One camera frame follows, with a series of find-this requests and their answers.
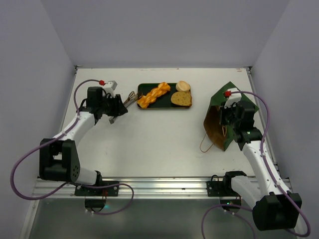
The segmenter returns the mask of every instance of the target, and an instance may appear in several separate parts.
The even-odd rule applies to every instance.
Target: dark green tray
[[[159,83],[140,84],[138,86],[138,92],[142,93],[143,96],[146,96],[148,92],[150,92],[153,88],[157,87],[158,85],[159,85]],[[177,90],[176,90],[176,83],[168,83],[168,85],[170,86],[170,91],[167,92],[165,95],[157,98],[153,104],[150,104],[147,108],[141,108],[138,104],[138,107],[141,110],[167,110],[167,109],[182,110],[182,109],[188,109],[189,107],[177,106],[177,105],[174,105],[170,101],[172,94],[177,92]]]

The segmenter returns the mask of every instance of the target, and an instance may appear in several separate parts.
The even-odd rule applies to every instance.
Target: metal frame
[[[134,189],[135,199],[208,199],[206,182],[210,178],[103,178],[103,180],[119,181],[127,183]],[[258,182],[255,177],[250,177],[249,180],[258,187]],[[283,180],[290,187],[289,180]],[[38,180],[34,188],[33,195],[40,196],[51,192],[53,189],[61,185],[60,182],[49,182]],[[74,196],[75,187],[73,185],[65,186],[60,189],[51,198],[84,198]],[[117,198],[130,198],[132,192],[129,188],[121,186]],[[223,197],[221,199],[232,199],[233,197]]]

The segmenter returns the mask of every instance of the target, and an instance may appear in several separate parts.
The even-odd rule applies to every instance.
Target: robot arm
[[[225,97],[228,99],[220,107],[220,124],[232,127],[235,141],[254,170],[259,189],[254,187],[246,174],[241,171],[226,173],[223,178],[225,189],[228,192],[238,193],[248,203],[253,210],[253,219],[259,230],[294,228],[299,212],[278,189],[270,173],[299,208],[302,200],[298,193],[291,193],[284,184],[265,146],[264,153],[261,154],[262,134],[254,127],[253,119],[255,105],[241,100],[241,94],[231,94],[238,91],[237,88],[233,88],[225,92]]]
[[[62,134],[64,136],[40,149],[39,175],[41,179],[99,186],[102,180],[101,174],[98,171],[81,167],[76,146],[102,115],[118,117],[128,112],[120,95],[114,95],[116,85],[116,82],[110,81],[104,88],[88,88],[86,107],[81,106],[79,115],[76,115],[72,122],[53,138]],[[77,119],[77,124],[68,133],[65,133],[66,129],[70,128]],[[51,140],[51,138],[45,138],[41,144]]]

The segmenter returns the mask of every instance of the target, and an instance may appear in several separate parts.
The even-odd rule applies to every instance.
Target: bread slice
[[[171,102],[178,106],[190,107],[192,105],[192,97],[190,92],[175,92],[171,96]]]

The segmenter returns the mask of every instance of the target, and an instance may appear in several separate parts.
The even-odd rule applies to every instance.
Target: white table
[[[254,176],[235,142],[225,152],[215,146],[207,153],[199,150],[211,96],[229,81],[240,90],[252,91],[245,69],[79,69],[73,91],[87,79],[116,81],[116,93],[122,100],[141,83],[184,80],[191,85],[193,105],[188,110],[147,111],[133,104],[112,125],[109,117],[103,116],[77,147],[82,167],[98,170],[105,177],[207,177],[232,170]],[[77,94],[78,104],[86,98],[89,86],[98,84],[83,85]],[[74,115],[72,96],[63,127]],[[255,121],[262,130],[259,114]],[[206,138],[202,148],[210,145]]]

